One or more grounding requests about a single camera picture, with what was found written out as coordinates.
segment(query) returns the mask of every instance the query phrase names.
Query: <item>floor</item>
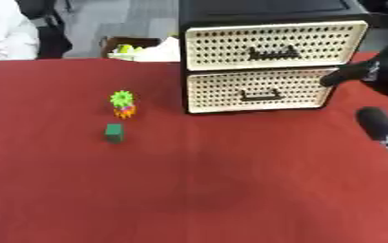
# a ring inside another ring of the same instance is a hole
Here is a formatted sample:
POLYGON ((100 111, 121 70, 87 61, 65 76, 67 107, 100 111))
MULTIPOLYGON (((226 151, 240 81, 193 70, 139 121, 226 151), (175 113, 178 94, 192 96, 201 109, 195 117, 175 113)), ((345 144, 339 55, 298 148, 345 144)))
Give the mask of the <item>floor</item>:
MULTIPOLYGON (((65 11, 64 0, 57 9, 67 23, 74 48, 66 58, 100 56, 106 36, 165 38, 177 32, 178 0, 71 0, 74 11, 65 11)), ((372 29, 361 51, 378 51, 388 45, 388 29, 372 29)))

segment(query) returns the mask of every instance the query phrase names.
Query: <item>white sleeve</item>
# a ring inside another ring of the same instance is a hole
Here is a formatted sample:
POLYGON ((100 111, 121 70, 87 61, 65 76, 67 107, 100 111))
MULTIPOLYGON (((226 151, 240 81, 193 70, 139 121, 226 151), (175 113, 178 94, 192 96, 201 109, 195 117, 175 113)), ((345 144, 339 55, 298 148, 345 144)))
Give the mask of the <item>white sleeve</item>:
POLYGON ((15 0, 0 0, 0 60, 33 59, 38 45, 37 29, 15 0))

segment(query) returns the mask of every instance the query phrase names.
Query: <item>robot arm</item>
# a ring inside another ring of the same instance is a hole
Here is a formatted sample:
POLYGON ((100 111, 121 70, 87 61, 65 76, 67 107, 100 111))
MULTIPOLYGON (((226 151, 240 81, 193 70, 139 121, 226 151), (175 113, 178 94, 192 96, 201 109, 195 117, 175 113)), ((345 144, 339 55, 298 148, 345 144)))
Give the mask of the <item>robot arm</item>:
POLYGON ((388 47, 374 58, 340 69, 323 77, 321 85, 332 86, 349 80, 361 80, 378 93, 388 96, 388 47))
MULTIPOLYGON (((349 80, 360 80, 378 93, 388 96, 388 47, 376 57, 358 64, 344 65, 321 79, 321 85, 332 86, 349 80)), ((371 140, 388 149, 388 115, 377 107, 364 107, 357 121, 371 140)))

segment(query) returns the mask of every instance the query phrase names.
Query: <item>stacked gear toy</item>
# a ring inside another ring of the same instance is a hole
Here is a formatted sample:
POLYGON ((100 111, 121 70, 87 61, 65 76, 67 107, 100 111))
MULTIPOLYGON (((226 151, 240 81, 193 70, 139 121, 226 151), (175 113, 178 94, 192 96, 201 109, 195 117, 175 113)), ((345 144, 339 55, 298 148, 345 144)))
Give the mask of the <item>stacked gear toy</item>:
POLYGON ((131 118, 136 113, 133 94, 129 91, 118 91, 111 96, 114 114, 120 119, 131 118))

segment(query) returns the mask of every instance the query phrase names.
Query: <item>green block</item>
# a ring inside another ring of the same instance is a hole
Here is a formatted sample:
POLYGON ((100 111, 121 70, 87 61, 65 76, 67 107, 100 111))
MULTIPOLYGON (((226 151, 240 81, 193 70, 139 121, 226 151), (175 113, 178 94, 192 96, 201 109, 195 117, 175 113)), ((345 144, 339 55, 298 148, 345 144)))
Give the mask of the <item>green block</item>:
POLYGON ((105 136, 106 139, 113 143, 122 142, 124 131, 121 124, 107 124, 105 136))

